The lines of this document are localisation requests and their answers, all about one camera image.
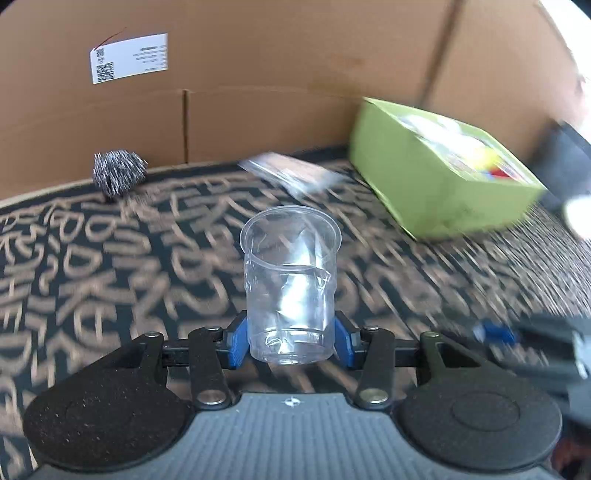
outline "qr code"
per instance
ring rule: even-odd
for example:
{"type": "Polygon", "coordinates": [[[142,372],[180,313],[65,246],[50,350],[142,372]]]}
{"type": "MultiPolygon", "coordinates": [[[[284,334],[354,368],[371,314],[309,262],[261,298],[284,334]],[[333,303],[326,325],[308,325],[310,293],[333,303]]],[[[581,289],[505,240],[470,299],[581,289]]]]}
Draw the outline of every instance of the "qr code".
{"type": "Polygon", "coordinates": [[[113,62],[105,63],[104,65],[96,66],[96,77],[99,82],[106,82],[107,80],[115,79],[115,69],[113,62]]]}

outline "metal screw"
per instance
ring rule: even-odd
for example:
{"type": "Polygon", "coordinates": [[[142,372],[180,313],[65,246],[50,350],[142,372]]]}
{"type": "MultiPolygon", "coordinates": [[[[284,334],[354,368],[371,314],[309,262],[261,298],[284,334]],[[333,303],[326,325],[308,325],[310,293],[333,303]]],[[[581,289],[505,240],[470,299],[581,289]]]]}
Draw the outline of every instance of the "metal screw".
{"type": "Polygon", "coordinates": [[[226,400],[226,394],[221,390],[203,390],[197,400],[204,405],[219,405],[226,400]]]}
{"type": "Polygon", "coordinates": [[[366,388],[359,393],[359,398],[373,405],[384,403],[388,400],[388,394],[380,388],[366,388]]]}

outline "floor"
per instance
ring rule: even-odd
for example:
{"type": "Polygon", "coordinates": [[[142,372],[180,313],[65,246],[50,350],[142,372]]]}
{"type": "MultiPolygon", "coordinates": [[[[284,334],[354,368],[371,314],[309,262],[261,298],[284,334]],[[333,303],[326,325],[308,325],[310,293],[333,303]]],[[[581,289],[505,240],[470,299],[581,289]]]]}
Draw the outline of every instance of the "floor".
{"type": "MultiPolygon", "coordinates": [[[[412,338],[433,326],[467,331],[484,318],[591,316],[591,245],[544,210],[511,229],[416,242],[347,161],[325,165],[352,181],[301,203],[342,229],[337,308],[358,324],[412,338]]],[[[21,415],[39,392],[142,332],[183,338],[244,309],[239,232],[255,213],[290,203],[284,190],[223,166],[152,176],[115,204],[82,186],[1,209],[0,478],[35,465],[21,415]]],[[[357,379],[333,361],[271,368],[249,360],[229,382],[351,391],[357,379]]],[[[400,395],[411,382],[399,376],[400,395]]],[[[186,373],[169,387],[186,397],[186,373]]]]}

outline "white object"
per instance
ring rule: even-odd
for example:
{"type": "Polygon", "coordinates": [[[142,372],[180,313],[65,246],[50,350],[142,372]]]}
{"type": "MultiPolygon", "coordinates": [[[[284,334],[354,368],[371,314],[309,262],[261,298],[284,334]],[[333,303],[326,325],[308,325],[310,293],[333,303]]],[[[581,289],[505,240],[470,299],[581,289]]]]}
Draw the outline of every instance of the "white object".
{"type": "Polygon", "coordinates": [[[295,198],[322,192],[347,180],[320,165],[273,152],[243,160],[239,165],[259,178],[281,184],[295,198]]]}
{"type": "Polygon", "coordinates": [[[576,197],[566,202],[563,218],[569,231],[578,240],[591,240],[591,196],[576,197]]]}
{"type": "Polygon", "coordinates": [[[90,51],[92,83],[103,83],[168,68],[168,34],[132,38],[90,51]]]}

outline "plastic bag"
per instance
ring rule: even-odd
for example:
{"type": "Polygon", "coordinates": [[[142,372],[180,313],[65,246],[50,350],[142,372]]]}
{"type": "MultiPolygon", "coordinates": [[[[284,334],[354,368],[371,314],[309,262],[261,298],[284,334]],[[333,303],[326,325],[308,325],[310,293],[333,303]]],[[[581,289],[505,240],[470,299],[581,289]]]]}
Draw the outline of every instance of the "plastic bag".
{"type": "Polygon", "coordinates": [[[295,198],[321,192],[348,179],[319,165],[279,153],[263,153],[239,165],[263,180],[279,183],[295,198]]]}

